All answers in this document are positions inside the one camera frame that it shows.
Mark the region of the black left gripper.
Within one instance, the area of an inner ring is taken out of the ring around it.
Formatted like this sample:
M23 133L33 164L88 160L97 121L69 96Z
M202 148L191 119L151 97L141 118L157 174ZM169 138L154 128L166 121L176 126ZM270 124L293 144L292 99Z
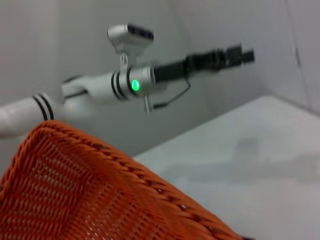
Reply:
M255 60L253 49L242 51L241 45L235 45L225 49L190 54L182 60L156 65L153 68L154 79L156 82L172 82L200 72L218 72L226 67L254 63Z

